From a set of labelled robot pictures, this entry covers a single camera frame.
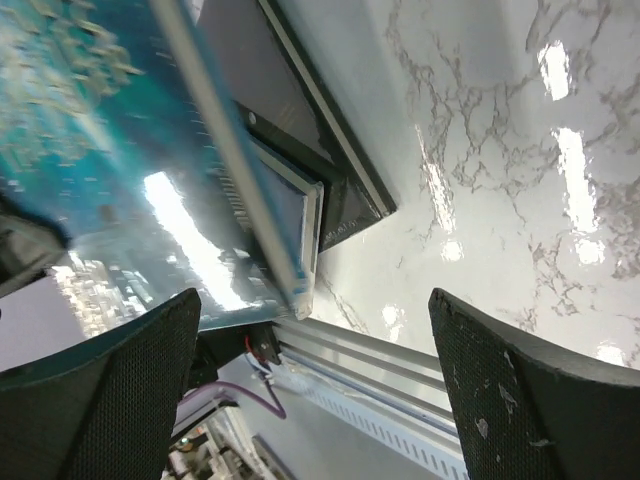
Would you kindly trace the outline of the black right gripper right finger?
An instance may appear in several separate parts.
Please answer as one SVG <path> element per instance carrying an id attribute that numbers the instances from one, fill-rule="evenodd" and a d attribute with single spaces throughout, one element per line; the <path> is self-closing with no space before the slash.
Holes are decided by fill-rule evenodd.
<path id="1" fill-rule="evenodd" d="M 636 479 L 639 373 L 436 288 L 434 341 L 472 479 Z"/>

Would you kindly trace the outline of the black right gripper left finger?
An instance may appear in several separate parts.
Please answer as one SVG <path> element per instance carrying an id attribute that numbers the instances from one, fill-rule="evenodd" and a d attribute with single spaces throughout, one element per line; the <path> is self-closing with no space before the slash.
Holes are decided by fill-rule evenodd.
<path id="1" fill-rule="evenodd" d="M 161 478 L 200 311 L 190 288 L 113 330 L 2 372 L 2 478 Z"/>

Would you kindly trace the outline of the teal ocean cover book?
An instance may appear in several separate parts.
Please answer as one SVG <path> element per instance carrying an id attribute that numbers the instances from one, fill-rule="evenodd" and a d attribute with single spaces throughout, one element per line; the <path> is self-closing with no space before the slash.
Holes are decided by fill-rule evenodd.
<path id="1" fill-rule="evenodd" d="M 87 336 L 178 293 L 202 330 L 313 309 L 322 185 L 253 138 L 192 1 L 1 5 L 1 292 Z"/>

